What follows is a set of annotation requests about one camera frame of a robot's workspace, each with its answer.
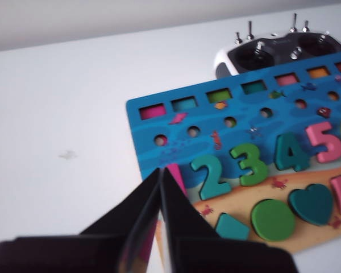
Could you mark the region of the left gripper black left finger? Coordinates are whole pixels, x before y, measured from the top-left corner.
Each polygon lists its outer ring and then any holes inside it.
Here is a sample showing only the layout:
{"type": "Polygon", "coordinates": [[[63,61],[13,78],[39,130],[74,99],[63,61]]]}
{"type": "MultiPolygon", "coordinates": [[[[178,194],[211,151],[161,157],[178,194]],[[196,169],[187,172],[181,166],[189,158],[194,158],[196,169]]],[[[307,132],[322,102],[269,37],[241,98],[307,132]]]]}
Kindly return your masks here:
{"type": "Polygon", "coordinates": [[[160,206],[155,169],[120,204],[80,234],[0,242],[0,272],[119,272],[147,268],[160,206]]]}

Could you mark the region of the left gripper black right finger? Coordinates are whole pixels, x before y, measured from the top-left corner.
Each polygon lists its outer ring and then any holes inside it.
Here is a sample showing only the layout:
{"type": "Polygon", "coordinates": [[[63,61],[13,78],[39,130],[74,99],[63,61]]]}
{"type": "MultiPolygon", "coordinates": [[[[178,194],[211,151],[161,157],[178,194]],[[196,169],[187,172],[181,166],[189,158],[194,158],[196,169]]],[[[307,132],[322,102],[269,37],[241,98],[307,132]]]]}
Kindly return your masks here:
{"type": "Polygon", "coordinates": [[[160,181],[172,272],[297,272],[292,256],[264,243],[220,237],[186,198],[169,169],[160,181]]]}

